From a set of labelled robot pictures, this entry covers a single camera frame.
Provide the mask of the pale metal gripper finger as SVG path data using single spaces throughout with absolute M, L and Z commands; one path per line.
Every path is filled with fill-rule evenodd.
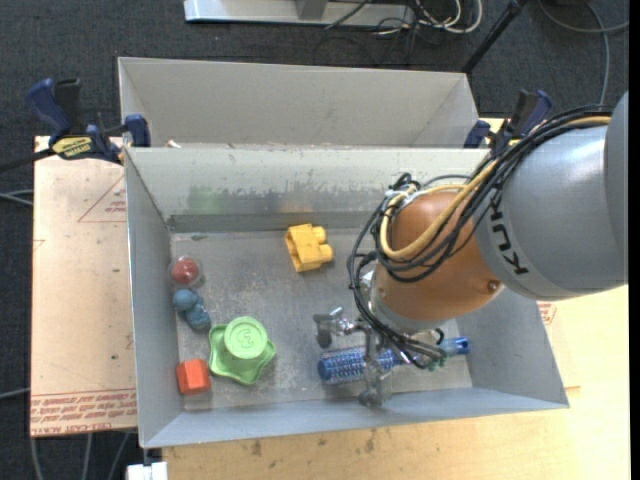
M 349 330 L 349 321 L 344 317 L 342 307 L 314 314 L 313 321 L 316 324 L 316 341 L 321 348 L 328 348 L 334 336 L 344 336 Z
M 393 368 L 394 355 L 389 348 L 374 353 L 365 352 L 362 359 L 362 379 L 365 387 L 358 395 L 358 400 L 362 405 L 381 407 L 392 397 Z

